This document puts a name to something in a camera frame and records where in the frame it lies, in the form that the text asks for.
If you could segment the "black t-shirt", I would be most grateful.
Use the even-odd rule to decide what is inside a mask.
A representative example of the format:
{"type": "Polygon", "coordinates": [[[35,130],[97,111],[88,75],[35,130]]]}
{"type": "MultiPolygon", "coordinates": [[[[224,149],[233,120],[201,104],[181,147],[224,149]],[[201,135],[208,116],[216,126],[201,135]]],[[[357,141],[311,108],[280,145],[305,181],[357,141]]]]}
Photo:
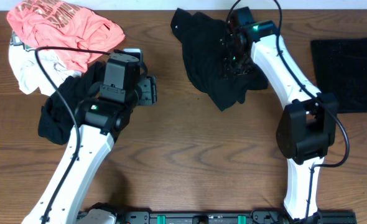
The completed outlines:
{"type": "Polygon", "coordinates": [[[249,75],[225,78],[223,46],[225,23],[202,12],[191,14],[176,9],[170,27],[182,44],[182,57],[188,79],[199,91],[206,93],[223,111],[235,103],[243,104],[248,90],[263,90],[268,80],[259,69],[249,75]]]}

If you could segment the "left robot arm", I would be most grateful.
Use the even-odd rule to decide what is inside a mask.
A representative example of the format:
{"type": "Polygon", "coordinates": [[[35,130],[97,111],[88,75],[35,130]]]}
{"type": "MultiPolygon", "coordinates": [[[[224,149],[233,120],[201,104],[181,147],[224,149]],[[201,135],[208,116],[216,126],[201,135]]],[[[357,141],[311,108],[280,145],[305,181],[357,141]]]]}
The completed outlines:
{"type": "Polygon", "coordinates": [[[47,188],[24,223],[119,223],[123,218],[106,205],[83,212],[89,186],[136,106],[157,101],[156,79],[147,74],[140,49],[109,55],[104,79],[92,84],[75,110],[75,126],[47,188]]]}

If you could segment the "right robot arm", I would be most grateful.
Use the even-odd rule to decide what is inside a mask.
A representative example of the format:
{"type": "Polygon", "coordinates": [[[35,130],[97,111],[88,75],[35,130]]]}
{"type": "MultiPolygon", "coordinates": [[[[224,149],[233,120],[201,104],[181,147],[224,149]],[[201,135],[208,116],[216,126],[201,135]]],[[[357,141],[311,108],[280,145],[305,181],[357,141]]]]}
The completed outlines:
{"type": "Polygon", "coordinates": [[[226,18],[223,78],[263,76],[280,101],[283,112],[276,141],[287,159],[286,221],[321,223],[316,194],[320,169],[342,125],[338,101],[322,93],[303,74],[281,35],[281,25],[254,20],[248,7],[231,9],[226,18]]]}

